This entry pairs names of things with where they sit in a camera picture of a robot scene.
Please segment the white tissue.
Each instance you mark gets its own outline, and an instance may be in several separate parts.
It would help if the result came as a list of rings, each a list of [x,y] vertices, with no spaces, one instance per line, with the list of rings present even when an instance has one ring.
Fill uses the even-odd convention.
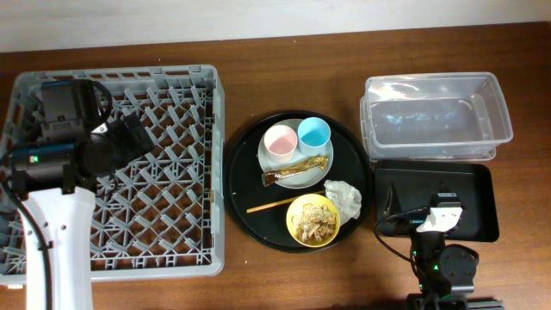
[[[351,219],[357,220],[362,208],[362,195],[358,189],[345,181],[326,180],[325,196],[337,208],[340,226]]]

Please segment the food scraps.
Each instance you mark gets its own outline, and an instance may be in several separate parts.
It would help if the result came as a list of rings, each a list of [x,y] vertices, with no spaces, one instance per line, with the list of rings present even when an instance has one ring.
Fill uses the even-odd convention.
[[[302,243],[317,245],[329,239],[337,228],[337,215],[326,205],[307,203],[291,217],[294,236]]]

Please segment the yellow bowl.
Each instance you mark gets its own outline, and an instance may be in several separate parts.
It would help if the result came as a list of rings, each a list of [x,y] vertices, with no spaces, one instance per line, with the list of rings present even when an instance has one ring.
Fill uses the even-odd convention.
[[[308,245],[308,244],[302,243],[294,236],[294,226],[291,223],[291,217],[293,215],[297,214],[299,212],[299,209],[307,203],[326,205],[333,213],[335,213],[337,215],[337,228],[336,228],[335,233],[329,239],[327,239],[326,241],[324,241],[320,244],[317,244],[317,245]],[[299,244],[304,245],[305,247],[308,247],[308,248],[321,248],[323,246],[326,246],[326,245],[330,244],[332,242],[332,240],[334,240],[334,238],[337,237],[337,234],[338,234],[339,228],[340,228],[340,216],[338,214],[338,210],[335,207],[335,205],[329,199],[327,199],[325,196],[323,196],[323,195],[313,195],[313,194],[303,195],[300,198],[293,201],[289,205],[287,215],[286,215],[286,224],[287,224],[287,228],[288,228],[288,231],[289,231],[290,235]]]

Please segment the gold brown snack wrapper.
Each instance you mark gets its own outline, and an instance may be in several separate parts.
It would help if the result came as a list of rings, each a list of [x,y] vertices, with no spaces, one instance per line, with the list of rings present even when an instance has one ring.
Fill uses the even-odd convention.
[[[326,156],[309,158],[303,160],[302,162],[299,162],[298,164],[294,164],[286,168],[264,172],[262,174],[262,183],[264,187],[268,187],[273,183],[289,177],[294,177],[313,168],[320,168],[321,170],[325,170],[328,166],[328,163],[329,158]]]

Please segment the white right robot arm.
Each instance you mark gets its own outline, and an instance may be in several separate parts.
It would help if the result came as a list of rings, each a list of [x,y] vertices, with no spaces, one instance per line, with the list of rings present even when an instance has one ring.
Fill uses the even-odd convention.
[[[424,221],[415,227],[411,234],[411,254],[414,264],[412,268],[419,280],[423,294],[436,291],[432,288],[439,272],[438,260],[445,247],[445,237],[448,231],[457,226],[464,207],[457,196],[444,183],[439,183],[438,191],[430,198],[430,204]]]

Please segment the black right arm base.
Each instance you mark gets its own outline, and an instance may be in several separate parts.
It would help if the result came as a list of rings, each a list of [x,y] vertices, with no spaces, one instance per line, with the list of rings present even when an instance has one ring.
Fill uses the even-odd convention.
[[[463,245],[445,245],[441,250],[411,250],[412,267],[420,294],[406,297],[410,310],[505,310],[502,301],[469,300],[479,254]]]

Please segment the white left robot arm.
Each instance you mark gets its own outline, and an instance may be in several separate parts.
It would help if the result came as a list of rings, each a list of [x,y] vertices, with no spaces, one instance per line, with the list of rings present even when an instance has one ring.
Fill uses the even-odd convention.
[[[90,229],[96,180],[153,149],[138,116],[111,121],[111,92],[68,79],[40,87],[45,119],[4,155],[3,191],[22,218],[28,309],[91,309]]]

